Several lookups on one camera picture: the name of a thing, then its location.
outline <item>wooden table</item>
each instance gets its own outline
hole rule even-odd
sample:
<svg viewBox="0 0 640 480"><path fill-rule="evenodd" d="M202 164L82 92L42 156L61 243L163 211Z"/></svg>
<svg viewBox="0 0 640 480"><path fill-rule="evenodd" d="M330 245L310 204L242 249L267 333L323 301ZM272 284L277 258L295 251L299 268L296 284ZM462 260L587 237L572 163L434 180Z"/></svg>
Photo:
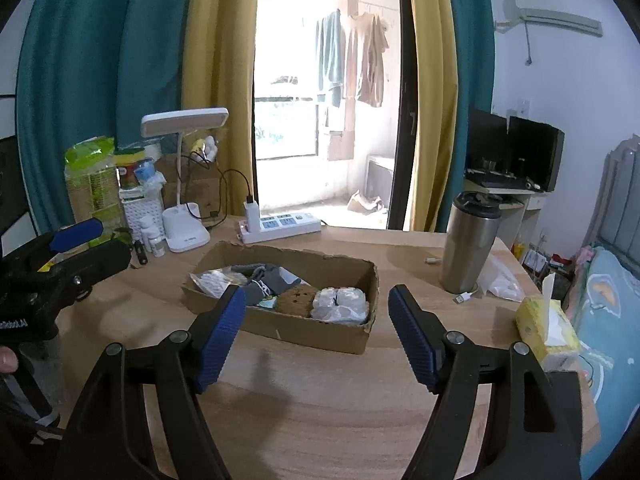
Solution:
<svg viewBox="0 0 640 480"><path fill-rule="evenodd" d="M194 315L181 304L180 285L216 241L234 240L228 220L211 243L182 254L150 258L95 287L88 300L60 313L66 412L105 346L158 343L188 328ZM423 308L449 330L475 343L506 348L518 339L511 301L493 296L456 305L438 283L445 235L325 227L268 244L366 257L380 275L378 317L363 355L297 346L240 332L217 384L200 397L212 436L233 478L400 478L420 440L436 397L418 384L386 309L389 289L405 283ZM527 294L536 287L500 240L492 253L516 274ZM145 387L159 463L171 472L152 387ZM458 475L473 471L490 387L480 386Z"/></svg>

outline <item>white desk lamp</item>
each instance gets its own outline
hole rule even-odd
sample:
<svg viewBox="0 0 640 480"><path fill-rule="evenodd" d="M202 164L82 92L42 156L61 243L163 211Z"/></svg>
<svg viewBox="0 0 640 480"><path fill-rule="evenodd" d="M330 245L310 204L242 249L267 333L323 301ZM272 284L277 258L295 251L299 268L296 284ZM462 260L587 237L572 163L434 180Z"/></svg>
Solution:
<svg viewBox="0 0 640 480"><path fill-rule="evenodd" d="M220 128L224 126L228 117L229 112L226 108L176 110L175 112L162 112L142 117L141 134L145 138L178 133L176 205L162 212L166 242L171 252L181 253L195 249L208 243L211 239L209 231L205 229L202 222L194 218L194 216L200 216L198 204L195 202L180 203L182 137L184 133L194 130Z"/></svg>

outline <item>stainless steel tumbler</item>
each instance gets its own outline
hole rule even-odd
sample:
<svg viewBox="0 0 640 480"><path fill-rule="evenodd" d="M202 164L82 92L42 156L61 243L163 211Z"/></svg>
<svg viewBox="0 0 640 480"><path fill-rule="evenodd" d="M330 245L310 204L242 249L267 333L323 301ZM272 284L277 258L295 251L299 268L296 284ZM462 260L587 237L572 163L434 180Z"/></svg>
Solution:
<svg viewBox="0 0 640 480"><path fill-rule="evenodd" d="M440 283L447 292L471 292L494 244L502 212L485 193L465 191L453 201Z"/></svg>

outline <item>black lid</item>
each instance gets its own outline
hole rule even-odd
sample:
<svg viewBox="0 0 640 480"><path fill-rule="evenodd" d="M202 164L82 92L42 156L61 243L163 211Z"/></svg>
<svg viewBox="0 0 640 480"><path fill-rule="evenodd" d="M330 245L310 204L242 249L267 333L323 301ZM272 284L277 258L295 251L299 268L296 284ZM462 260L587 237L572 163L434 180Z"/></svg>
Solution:
<svg viewBox="0 0 640 480"><path fill-rule="evenodd" d="M480 218L500 218L502 215L499 201L479 191L463 191L456 197L453 204L460 211Z"/></svg>

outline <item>bed headboard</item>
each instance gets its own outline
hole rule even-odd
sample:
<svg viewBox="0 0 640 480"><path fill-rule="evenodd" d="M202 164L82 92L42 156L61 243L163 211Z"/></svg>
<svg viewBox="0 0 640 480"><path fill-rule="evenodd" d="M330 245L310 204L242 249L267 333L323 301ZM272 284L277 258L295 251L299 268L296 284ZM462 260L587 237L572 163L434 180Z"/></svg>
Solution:
<svg viewBox="0 0 640 480"><path fill-rule="evenodd" d="M607 155L585 245L603 246L640 279L640 137Z"/></svg>

